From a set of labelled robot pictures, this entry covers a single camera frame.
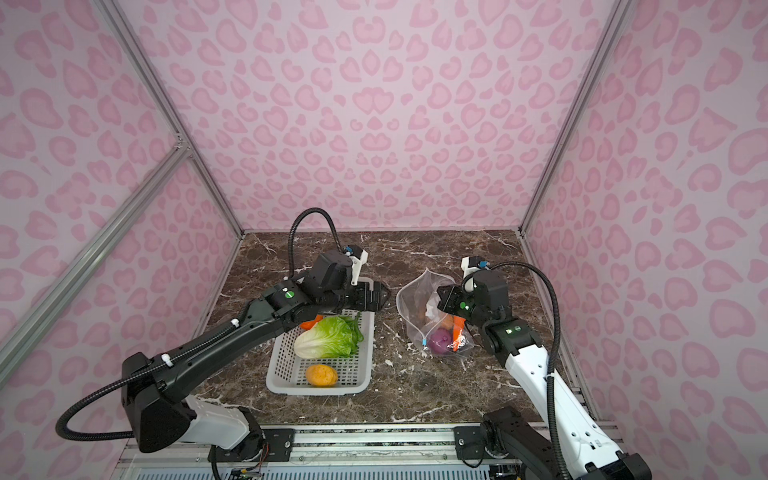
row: clear plastic bag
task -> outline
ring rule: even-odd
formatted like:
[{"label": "clear plastic bag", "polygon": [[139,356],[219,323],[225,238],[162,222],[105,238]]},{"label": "clear plastic bag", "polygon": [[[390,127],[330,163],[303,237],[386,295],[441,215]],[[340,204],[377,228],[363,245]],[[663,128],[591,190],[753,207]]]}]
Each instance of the clear plastic bag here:
[{"label": "clear plastic bag", "polygon": [[454,283],[450,276],[427,269],[397,293],[397,311],[406,322],[408,338],[424,353],[466,357],[475,346],[463,321],[437,308],[437,287]]}]

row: green leafy vegetable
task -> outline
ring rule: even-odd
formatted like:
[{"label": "green leafy vegetable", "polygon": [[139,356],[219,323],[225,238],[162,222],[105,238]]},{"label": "green leafy vegetable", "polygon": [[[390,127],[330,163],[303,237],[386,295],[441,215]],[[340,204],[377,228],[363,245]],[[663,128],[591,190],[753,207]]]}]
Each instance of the green leafy vegetable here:
[{"label": "green leafy vegetable", "polygon": [[362,340],[357,319],[327,316],[296,338],[293,351],[303,359],[348,357],[357,353],[357,343]]}]

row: pink patterned wallpaper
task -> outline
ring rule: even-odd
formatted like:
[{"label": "pink patterned wallpaper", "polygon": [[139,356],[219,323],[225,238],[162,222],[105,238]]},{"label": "pink patterned wallpaper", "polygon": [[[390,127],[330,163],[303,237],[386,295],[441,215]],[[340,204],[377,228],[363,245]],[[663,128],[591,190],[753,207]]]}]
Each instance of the pink patterned wallpaper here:
[{"label": "pink patterned wallpaper", "polygon": [[0,344],[174,143],[88,0],[0,6]]},{"label": "pink patterned wallpaper", "polygon": [[[53,330],[0,391],[0,477],[108,478],[125,441],[67,442],[54,425],[118,379],[123,359],[189,340],[235,239],[183,164]],[[85,431],[129,429],[117,393],[74,418]]]},{"label": "pink patterned wallpaper", "polygon": [[519,225],[613,1],[121,4],[240,222],[287,230]]},{"label": "pink patterned wallpaper", "polygon": [[767,82],[765,1],[640,2],[530,236],[654,478],[768,478]]}]

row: orange carrot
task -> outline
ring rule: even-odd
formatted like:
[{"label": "orange carrot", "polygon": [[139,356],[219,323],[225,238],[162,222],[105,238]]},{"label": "orange carrot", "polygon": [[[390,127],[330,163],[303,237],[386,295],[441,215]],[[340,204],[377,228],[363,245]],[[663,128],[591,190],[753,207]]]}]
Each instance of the orange carrot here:
[{"label": "orange carrot", "polygon": [[301,324],[301,325],[299,325],[299,326],[300,326],[302,329],[304,329],[304,330],[309,330],[309,329],[311,329],[312,327],[314,327],[314,326],[315,326],[315,325],[316,325],[316,324],[317,324],[317,323],[318,323],[320,320],[322,320],[322,319],[323,319],[323,316],[322,316],[322,315],[318,315],[318,316],[316,316],[316,317],[315,317],[315,319],[314,319],[314,320],[310,320],[309,322],[304,322],[304,323],[302,323],[302,324]]},{"label": "orange carrot", "polygon": [[453,351],[458,351],[459,340],[463,336],[465,320],[460,316],[453,316]]}]

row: white plastic basket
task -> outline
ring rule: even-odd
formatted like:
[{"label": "white plastic basket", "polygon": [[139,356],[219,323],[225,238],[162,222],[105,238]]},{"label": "white plastic basket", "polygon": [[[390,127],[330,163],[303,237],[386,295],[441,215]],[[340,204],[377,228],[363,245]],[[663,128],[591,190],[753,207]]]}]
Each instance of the white plastic basket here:
[{"label": "white plastic basket", "polygon": [[[370,278],[360,277],[359,282],[366,282],[373,288]],[[357,310],[343,310],[342,315],[355,317]],[[266,387],[275,393],[287,395],[347,395],[360,393],[371,382],[373,364],[373,312],[362,312],[358,322],[363,340],[358,343],[357,355],[346,359],[302,359],[293,353],[293,341],[304,330],[301,327],[285,332],[275,339],[270,367],[266,372]],[[327,365],[339,374],[339,381],[334,386],[311,386],[304,372],[311,365]]]}]

